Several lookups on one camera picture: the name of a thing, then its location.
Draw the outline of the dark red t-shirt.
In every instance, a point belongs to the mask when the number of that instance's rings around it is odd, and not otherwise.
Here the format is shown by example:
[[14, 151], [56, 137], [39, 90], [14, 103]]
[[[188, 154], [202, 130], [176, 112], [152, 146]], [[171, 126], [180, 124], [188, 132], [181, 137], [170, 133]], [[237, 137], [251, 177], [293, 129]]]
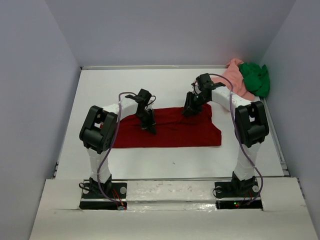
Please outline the dark red t-shirt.
[[219, 147], [222, 132], [212, 123], [212, 107], [202, 106], [193, 116], [182, 115], [182, 107], [154, 110], [156, 134], [141, 129], [139, 119], [130, 115], [120, 121], [114, 148]]

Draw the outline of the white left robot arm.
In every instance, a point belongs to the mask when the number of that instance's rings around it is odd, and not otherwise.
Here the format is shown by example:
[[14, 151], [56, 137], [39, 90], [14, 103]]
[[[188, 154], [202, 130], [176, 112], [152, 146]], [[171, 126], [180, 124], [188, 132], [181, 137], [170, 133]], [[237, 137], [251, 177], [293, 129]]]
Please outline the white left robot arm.
[[156, 134], [153, 100], [156, 97], [145, 89], [135, 94], [122, 92], [118, 101], [105, 107], [93, 105], [88, 110], [79, 139], [87, 150], [90, 160], [90, 187], [97, 196], [104, 198], [112, 189], [112, 174], [108, 155], [113, 148], [120, 122], [126, 117], [135, 116], [143, 131]]

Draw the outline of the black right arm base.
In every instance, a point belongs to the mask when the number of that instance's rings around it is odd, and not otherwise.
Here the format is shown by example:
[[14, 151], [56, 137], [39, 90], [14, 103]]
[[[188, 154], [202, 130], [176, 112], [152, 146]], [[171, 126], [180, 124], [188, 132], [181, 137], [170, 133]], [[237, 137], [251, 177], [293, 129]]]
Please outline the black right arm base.
[[256, 177], [239, 180], [233, 173], [230, 181], [214, 183], [212, 194], [218, 210], [263, 209]]

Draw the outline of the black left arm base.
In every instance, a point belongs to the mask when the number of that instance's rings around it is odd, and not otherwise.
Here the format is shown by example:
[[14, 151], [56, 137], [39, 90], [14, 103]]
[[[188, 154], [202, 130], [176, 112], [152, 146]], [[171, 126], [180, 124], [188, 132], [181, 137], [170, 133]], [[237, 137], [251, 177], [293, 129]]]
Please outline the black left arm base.
[[79, 208], [82, 210], [124, 211], [127, 209], [126, 182], [112, 182], [108, 193], [102, 194], [98, 187], [88, 181], [78, 184], [81, 189]]

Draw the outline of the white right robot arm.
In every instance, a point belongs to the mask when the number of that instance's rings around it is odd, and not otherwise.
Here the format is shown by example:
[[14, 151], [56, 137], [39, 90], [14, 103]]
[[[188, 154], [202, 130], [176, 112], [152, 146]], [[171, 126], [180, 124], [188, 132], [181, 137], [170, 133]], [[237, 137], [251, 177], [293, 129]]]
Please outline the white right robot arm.
[[216, 182], [213, 194], [217, 199], [241, 198], [248, 193], [259, 197], [263, 184], [258, 183], [255, 175], [260, 171], [256, 166], [257, 154], [261, 144], [269, 134], [265, 106], [261, 101], [247, 100], [222, 82], [213, 82], [212, 74], [199, 75], [192, 83], [182, 115], [194, 116], [202, 111], [208, 102], [220, 104], [230, 112], [235, 137], [239, 143], [237, 163], [231, 181]]

